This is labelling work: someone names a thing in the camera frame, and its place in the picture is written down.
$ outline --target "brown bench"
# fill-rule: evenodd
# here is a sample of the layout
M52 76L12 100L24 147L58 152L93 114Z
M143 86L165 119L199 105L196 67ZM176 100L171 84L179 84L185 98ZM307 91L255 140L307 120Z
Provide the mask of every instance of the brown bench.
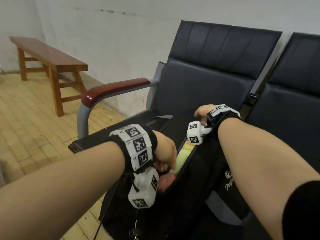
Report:
M79 72L87 71L88 65L34 38L10 37L10 40L18 48L21 80L26 81L29 72L45 72L50 78L56 114L63 116L62 103L81 99L81 95L61 97L60 89L78 86L80 92L84 93L86 88ZM25 52L32 57L25 57ZM42 67L26 68L26 61L40 61ZM60 72L72 72L75 81L60 83L57 74Z

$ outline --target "wall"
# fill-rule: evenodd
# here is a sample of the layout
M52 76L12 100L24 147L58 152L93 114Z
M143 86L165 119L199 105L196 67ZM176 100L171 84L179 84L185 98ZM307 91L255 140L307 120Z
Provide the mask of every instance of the wall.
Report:
M4 71L17 71L17 48L10 42L9 36L45 41L35 0L0 0L0 64Z
M103 83L152 78L166 62L181 20L320 34L320 0L37 0L50 14L49 44L87 62ZM107 99L127 115L145 108L148 89Z

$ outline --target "yellow-green object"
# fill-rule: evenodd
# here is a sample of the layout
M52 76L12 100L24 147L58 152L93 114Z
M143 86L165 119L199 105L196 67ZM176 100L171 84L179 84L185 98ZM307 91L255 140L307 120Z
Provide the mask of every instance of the yellow-green object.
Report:
M177 161L176 161L176 168L175 170L170 170L171 173L178 174L186 162L188 156L190 155L192 149L194 149L194 145L191 145L188 140L184 143L183 147L178 153Z

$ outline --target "bench top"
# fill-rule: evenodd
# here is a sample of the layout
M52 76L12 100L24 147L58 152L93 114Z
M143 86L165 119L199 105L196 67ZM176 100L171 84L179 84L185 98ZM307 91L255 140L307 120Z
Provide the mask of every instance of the bench top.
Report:
M87 71L88 65L35 38L10 37L12 43L56 72Z

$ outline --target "person's left arm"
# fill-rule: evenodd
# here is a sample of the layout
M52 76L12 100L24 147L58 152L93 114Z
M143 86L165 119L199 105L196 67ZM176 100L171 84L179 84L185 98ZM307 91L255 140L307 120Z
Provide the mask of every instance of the person's left arm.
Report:
M157 166L174 166L173 141L155 134ZM60 239L124 169L120 147L106 142L10 183L0 189L1 239Z

